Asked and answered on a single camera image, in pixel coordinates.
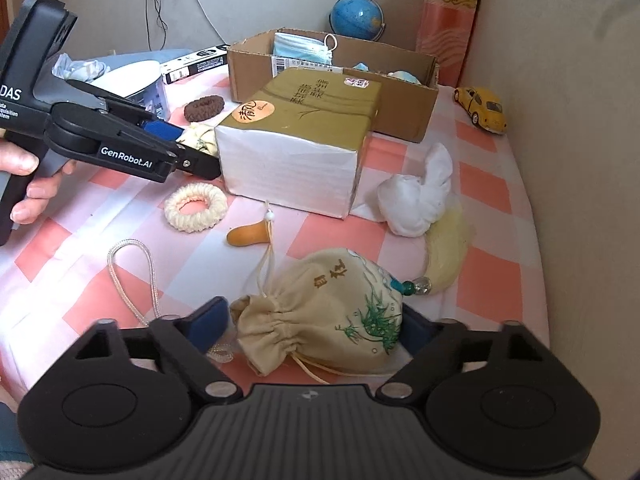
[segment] screw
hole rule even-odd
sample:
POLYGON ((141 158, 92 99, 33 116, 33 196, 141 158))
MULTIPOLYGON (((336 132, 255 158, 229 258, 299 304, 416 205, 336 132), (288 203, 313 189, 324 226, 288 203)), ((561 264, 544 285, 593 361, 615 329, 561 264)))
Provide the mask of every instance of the screw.
POLYGON ((207 384, 204 388, 208 396, 218 397, 220 399, 231 397, 237 390, 238 387, 229 381, 216 381, 215 383, 207 384))
POLYGON ((414 389, 405 383, 387 383, 380 387, 380 393, 389 399, 406 399, 414 389))

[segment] finger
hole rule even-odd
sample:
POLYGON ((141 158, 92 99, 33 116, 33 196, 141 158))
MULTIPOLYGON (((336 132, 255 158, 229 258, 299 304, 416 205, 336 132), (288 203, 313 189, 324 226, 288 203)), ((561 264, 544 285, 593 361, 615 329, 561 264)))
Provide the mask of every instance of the finger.
POLYGON ((28 175, 38 167, 38 157, 12 142, 0 139, 0 171, 28 175))
POLYGON ((49 200, 27 198, 18 202, 11 211, 11 220, 17 224, 32 224, 46 208, 49 200))
POLYGON ((76 170, 76 166, 78 166, 78 162, 76 160, 69 160, 64 166, 62 166, 62 173, 70 175, 76 170))
POLYGON ((29 198, 53 198, 62 182, 62 172, 57 172, 54 176, 47 178, 36 178, 27 186, 27 196, 29 198))

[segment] orange round sticker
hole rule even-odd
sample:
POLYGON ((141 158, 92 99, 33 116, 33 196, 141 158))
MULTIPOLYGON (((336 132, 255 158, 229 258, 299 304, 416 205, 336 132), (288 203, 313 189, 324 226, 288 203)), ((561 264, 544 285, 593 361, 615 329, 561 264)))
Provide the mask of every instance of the orange round sticker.
POLYGON ((255 123, 269 117, 275 109, 268 101, 249 101, 231 112, 231 116, 239 123, 255 123))

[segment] drawstring cord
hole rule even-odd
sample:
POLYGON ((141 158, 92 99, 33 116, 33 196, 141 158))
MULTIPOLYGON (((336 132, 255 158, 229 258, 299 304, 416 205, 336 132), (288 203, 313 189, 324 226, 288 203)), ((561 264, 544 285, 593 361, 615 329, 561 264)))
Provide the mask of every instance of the drawstring cord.
MULTIPOLYGON (((159 319, 162 317, 160 313, 160 305, 158 298, 158 283, 156 280, 156 268, 154 267, 154 261, 151 257, 151 251, 149 248, 143 244, 140 240, 136 240, 135 238, 127 238, 126 240, 122 240, 115 244, 109 252, 107 253, 107 267, 109 267, 109 274, 111 276, 111 281, 113 281, 113 285, 115 285, 116 290, 122 301, 129 307, 131 313, 136 316, 136 319, 142 323, 144 326, 149 326, 148 321, 142 315, 142 313, 138 310, 138 308, 133 304, 133 302, 129 299, 127 294, 120 283, 120 279, 116 274, 116 269, 113 263, 114 257, 116 253, 123 247, 133 245, 142 250, 145 253, 146 260, 149 264, 149 285, 151 286, 151 301, 153 303, 154 308, 154 318, 159 319)), ((231 346, 227 344, 215 344, 213 345, 209 351, 207 351, 207 356, 219 363, 228 363, 231 362, 234 358, 233 352, 231 351, 231 346)))
POLYGON ((320 363, 316 363, 312 359, 309 359, 307 357, 304 357, 303 355, 300 355, 298 352, 292 352, 290 355, 292 359, 298 364, 298 366, 302 368, 304 373, 306 373, 313 380, 321 384, 331 384, 331 383, 328 383, 324 379, 321 379, 320 377, 318 377, 315 373, 309 370, 309 368, 305 365, 305 363, 315 368, 320 368, 325 372, 329 372, 331 374, 338 375, 341 377, 389 377, 389 374, 348 374, 345 372, 341 372, 340 370, 336 370, 335 368, 329 368, 328 366, 324 366, 324 365, 321 365, 320 363))
POLYGON ((263 298, 266 298, 267 293, 265 292, 265 290, 270 289, 271 275, 273 273, 273 266, 274 266, 273 221, 275 219, 275 214, 273 213, 269 205, 269 202, 265 202, 264 205, 267 208, 267 211, 264 214, 264 222, 267 227, 267 236, 269 237, 269 243, 267 244, 267 249, 264 251, 262 258, 260 258, 260 262, 258 263, 256 280, 258 283, 258 291, 260 292, 260 295, 263 298), (267 264, 267 269, 264 276, 264 281, 261 281, 262 270, 264 269, 265 264, 267 264))

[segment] beige drawstring pouch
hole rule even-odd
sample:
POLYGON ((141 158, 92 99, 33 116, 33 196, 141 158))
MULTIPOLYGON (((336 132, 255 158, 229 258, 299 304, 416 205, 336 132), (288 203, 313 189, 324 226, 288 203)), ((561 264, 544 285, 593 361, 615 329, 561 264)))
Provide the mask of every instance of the beige drawstring pouch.
POLYGON ((259 375, 291 354, 347 374, 385 368, 398 341, 402 294, 375 263, 327 249, 292 264, 264 294, 233 302, 238 342, 259 375))

